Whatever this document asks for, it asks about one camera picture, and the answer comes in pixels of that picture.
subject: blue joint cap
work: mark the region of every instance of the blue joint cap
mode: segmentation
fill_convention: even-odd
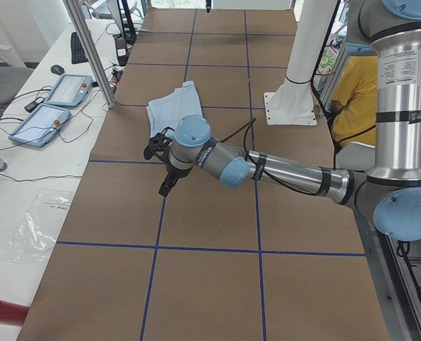
[[[248,172],[250,172],[250,164],[239,156],[229,162],[220,174],[219,181],[229,188],[236,188],[244,181]]]
[[[395,16],[421,20],[421,0],[383,0],[383,4]]]
[[[349,42],[346,42],[345,44],[345,51],[347,55],[376,55],[376,52],[370,47],[370,45]]]
[[[211,126],[201,116],[189,115],[181,119],[174,132],[174,139],[185,147],[203,145],[211,138]]]
[[[421,239],[421,188],[397,190],[380,201],[373,223],[383,234],[402,242]]]

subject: metal pole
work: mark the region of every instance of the metal pole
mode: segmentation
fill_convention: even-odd
[[[102,90],[106,103],[108,104],[109,108],[112,108],[116,100],[106,77],[102,61],[98,57],[98,52],[93,43],[89,28],[87,28],[87,24],[85,23],[84,15],[81,11],[81,6],[77,0],[63,0],[63,3],[65,4],[71,21],[75,26],[78,38],[80,39],[80,42],[84,48],[87,59],[89,60],[90,67],[94,72],[94,76],[97,79],[100,89]]]
[[[147,3],[146,0],[141,0],[141,7],[142,7],[142,13],[143,13],[143,17],[146,17],[147,14]]]

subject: red tube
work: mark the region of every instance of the red tube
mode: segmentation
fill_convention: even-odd
[[[0,324],[22,326],[28,313],[28,307],[0,300]]]

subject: white cloth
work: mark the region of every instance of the white cloth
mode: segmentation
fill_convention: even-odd
[[[179,121],[185,116],[203,116],[195,83],[189,80],[182,85],[172,94],[149,102],[147,114],[151,122],[151,137],[167,126],[176,129]],[[172,138],[174,133],[169,131],[166,135]]]

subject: person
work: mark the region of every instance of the person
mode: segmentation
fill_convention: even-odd
[[[339,145],[336,148],[352,141],[375,145],[377,72],[377,56],[349,58],[331,98],[331,135]]]

